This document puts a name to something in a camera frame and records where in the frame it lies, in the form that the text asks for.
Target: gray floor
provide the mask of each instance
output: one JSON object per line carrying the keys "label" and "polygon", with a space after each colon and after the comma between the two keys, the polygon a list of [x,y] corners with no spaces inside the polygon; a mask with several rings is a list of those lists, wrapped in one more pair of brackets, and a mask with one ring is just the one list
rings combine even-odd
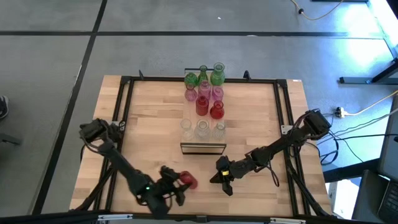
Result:
{"label": "gray floor", "polygon": [[[101,1],[0,1],[0,30],[92,30]],[[335,3],[299,1],[311,15]],[[310,22],[286,1],[108,1],[100,30],[231,30],[379,32],[365,4],[344,3],[330,17]],[[35,199],[88,37],[0,37],[0,94],[11,100],[0,131],[24,139],[0,144],[0,216],[23,215]],[[338,77],[373,76],[392,56],[383,40],[315,37],[97,37],[65,144],[50,186],[45,213],[68,210],[80,163],[78,125],[92,118],[103,75],[182,76],[183,69],[215,62],[227,77],[303,80],[308,105],[330,113],[355,112],[396,86],[340,85]],[[388,113],[391,100],[361,116],[335,119],[337,131]],[[358,131],[383,133],[387,120]],[[382,138],[350,140],[362,160],[379,156]],[[322,152],[335,147],[320,145]],[[341,143],[325,170],[359,162]]]}

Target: cable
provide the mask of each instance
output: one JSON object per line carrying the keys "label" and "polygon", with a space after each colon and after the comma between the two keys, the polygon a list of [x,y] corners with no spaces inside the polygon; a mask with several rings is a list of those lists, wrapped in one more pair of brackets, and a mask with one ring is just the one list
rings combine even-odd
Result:
{"label": "cable", "polygon": [[[344,133],[341,133],[341,134],[337,134],[336,137],[342,136],[342,135],[344,135],[344,134],[351,133],[351,132],[353,132],[353,131],[357,131],[357,130],[363,129],[363,128],[365,128],[365,127],[367,127],[367,126],[369,126],[369,125],[372,125],[372,124],[374,124],[374,123],[376,123],[376,122],[378,122],[378,121],[380,121],[380,120],[382,120],[382,119],[384,119],[384,118],[386,118],[386,117],[388,117],[388,116],[393,115],[393,114],[396,113],[397,111],[398,111],[398,108],[395,109],[395,110],[393,110],[393,111],[391,111],[389,114],[386,114],[386,115],[384,115],[384,116],[381,116],[380,118],[377,118],[377,120],[375,120],[375,121],[373,121],[373,122],[368,121],[367,123],[364,123],[364,124],[366,124],[366,125],[362,124],[362,125],[363,125],[362,127],[355,128],[355,129],[353,129],[353,130],[351,130],[351,131],[347,131],[347,132],[344,132]],[[324,142],[326,142],[326,141],[329,141],[329,140],[331,140],[331,139],[333,139],[333,138],[328,138],[328,139],[326,139],[326,140],[324,140],[324,141],[318,143],[318,145],[320,145],[320,144],[322,144],[322,143],[324,143]]]}
{"label": "cable", "polygon": [[375,120],[377,120],[377,119],[381,119],[381,118],[383,118],[383,117],[385,117],[385,115],[383,115],[383,116],[381,116],[381,117],[378,117],[378,118],[374,118],[374,119],[372,119],[372,120],[370,120],[370,121],[368,121],[368,122],[366,122],[366,123],[359,124],[359,125],[357,125],[357,126],[355,126],[355,127],[350,127],[350,128],[345,129],[345,130],[337,131],[337,132],[335,132],[335,134],[340,133],[340,132],[344,132],[344,131],[348,131],[348,130],[350,130],[350,129],[357,128],[357,127],[359,127],[359,126],[361,126],[361,125],[369,124],[370,122],[375,121]]}
{"label": "cable", "polygon": [[312,143],[310,143],[310,142],[305,142],[305,143],[307,143],[307,144],[309,144],[309,145],[311,145],[311,146],[315,147],[315,149],[317,149],[317,150],[318,150],[318,155],[319,155],[319,157],[321,157],[321,150],[319,150],[319,148],[318,148],[318,146],[317,146],[317,145],[315,145],[315,144],[312,144]]}
{"label": "cable", "polygon": [[322,19],[323,17],[325,17],[325,16],[327,16],[327,15],[329,15],[331,12],[333,12],[333,10],[335,10],[341,3],[343,3],[343,1],[344,0],[341,0],[333,9],[331,9],[328,13],[326,13],[325,15],[323,15],[323,16],[320,16],[320,17],[318,17],[318,18],[309,18],[305,13],[304,13],[304,9],[302,9],[298,4],[297,4],[297,2],[295,2],[294,0],[290,0],[292,3],[294,3],[294,5],[296,6],[296,8],[298,9],[298,13],[299,14],[303,14],[303,16],[306,18],[306,19],[308,19],[308,20],[311,20],[311,21],[315,21],[315,20],[319,20],[319,19]]}
{"label": "cable", "polygon": [[[331,151],[331,152],[329,152],[329,153],[326,153],[326,154],[320,156],[320,158],[321,158],[321,165],[322,165],[322,166],[326,166],[326,165],[332,164],[333,162],[336,161],[336,159],[337,159],[337,157],[338,157],[338,150],[339,150],[340,146],[339,146],[339,144],[338,144],[338,142],[337,142],[337,140],[336,140],[336,136],[335,136],[335,134],[333,133],[333,131],[330,131],[330,132],[329,132],[329,135],[332,136],[333,140],[335,140],[336,150]],[[335,154],[335,156],[333,156],[333,159],[332,159],[330,162],[323,162],[328,156],[330,156],[330,155],[332,155],[332,154]]]}
{"label": "cable", "polygon": [[346,145],[348,146],[348,149],[354,154],[354,156],[355,156],[357,159],[359,159],[361,162],[363,162],[363,160],[362,160],[361,158],[359,158],[359,157],[355,154],[355,152],[351,149],[351,147],[349,146],[349,144],[347,143],[347,141],[345,141],[344,139],[337,139],[337,140],[343,140],[343,141],[346,143]]}
{"label": "cable", "polygon": [[379,100],[379,101],[373,103],[372,105],[370,105],[370,106],[368,106],[367,108],[361,110],[360,112],[353,113],[353,114],[351,114],[351,113],[345,113],[345,115],[348,115],[348,116],[356,116],[356,115],[358,115],[358,114],[360,114],[360,113],[362,113],[362,112],[364,112],[364,111],[370,109],[371,107],[373,107],[374,105],[380,103],[381,101],[383,101],[383,100],[385,100],[385,99],[387,99],[387,98],[389,98],[389,97],[394,96],[394,95],[397,94],[397,93],[398,93],[398,90],[396,90],[395,92],[391,93],[390,95],[384,97],[383,99],[381,99],[381,100]]}
{"label": "cable", "polygon": [[369,134],[369,135],[364,135],[364,136],[351,136],[351,137],[347,137],[347,138],[340,138],[338,139],[340,140],[346,140],[346,139],[352,139],[352,138],[366,138],[366,137],[376,137],[376,136],[398,136],[398,134]]}

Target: metal stand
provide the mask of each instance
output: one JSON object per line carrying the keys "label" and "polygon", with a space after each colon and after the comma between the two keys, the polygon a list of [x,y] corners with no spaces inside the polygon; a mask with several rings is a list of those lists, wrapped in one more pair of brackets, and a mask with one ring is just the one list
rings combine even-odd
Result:
{"label": "metal stand", "polygon": [[398,72],[398,58],[395,58],[392,65],[373,78],[340,77],[340,83],[398,85],[398,78],[389,78],[395,72]]}
{"label": "metal stand", "polygon": [[22,143],[22,140],[14,138],[8,134],[0,133],[0,142],[8,142],[11,144],[20,145]]}

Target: wooden tabletop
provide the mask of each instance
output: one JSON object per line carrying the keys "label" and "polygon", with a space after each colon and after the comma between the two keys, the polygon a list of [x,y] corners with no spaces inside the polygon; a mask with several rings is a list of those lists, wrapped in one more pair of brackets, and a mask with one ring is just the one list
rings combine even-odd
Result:
{"label": "wooden tabletop", "polygon": [[[107,75],[98,96],[94,118],[111,120],[121,76]],[[289,96],[294,119],[304,114],[307,101],[300,80],[288,80]],[[224,83],[223,121],[226,125],[224,155],[230,160],[244,158],[244,153],[259,146],[266,146],[280,138],[280,127],[275,107],[275,96],[270,84]],[[283,92],[280,89],[284,119],[287,121]],[[191,102],[184,98],[182,82],[135,81],[129,119],[124,137],[122,154],[134,168],[160,178],[162,165],[176,172],[188,170],[198,180],[195,190],[185,193],[182,207],[174,203],[170,214],[201,215],[247,215],[291,217],[289,188],[285,171],[283,152],[275,155],[272,168],[280,187],[272,181],[271,173],[264,169],[251,172],[231,183],[234,194],[227,196],[220,184],[209,183],[216,174],[215,164],[220,156],[182,155],[180,148],[180,122],[186,118],[186,108]],[[119,117],[124,108],[124,94]],[[205,116],[212,123],[210,115]],[[301,150],[302,166],[306,185],[315,200],[328,213],[330,203],[326,193],[325,180],[317,150],[305,144]],[[84,151],[70,208],[83,202],[98,182],[103,158],[88,150]],[[303,213],[299,188],[296,188],[298,209]],[[128,213],[149,213],[147,207],[136,203],[126,180],[120,174],[116,181],[112,211]]]}

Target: chair leg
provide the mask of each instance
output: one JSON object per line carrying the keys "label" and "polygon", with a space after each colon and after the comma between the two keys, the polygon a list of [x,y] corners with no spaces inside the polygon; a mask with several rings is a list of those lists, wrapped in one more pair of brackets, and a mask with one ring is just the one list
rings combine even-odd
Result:
{"label": "chair leg", "polygon": [[15,145],[19,145],[19,144],[21,144],[22,141],[18,138],[14,138],[8,134],[0,133],[0,142],[9,142],[9,143],[13,143]]}

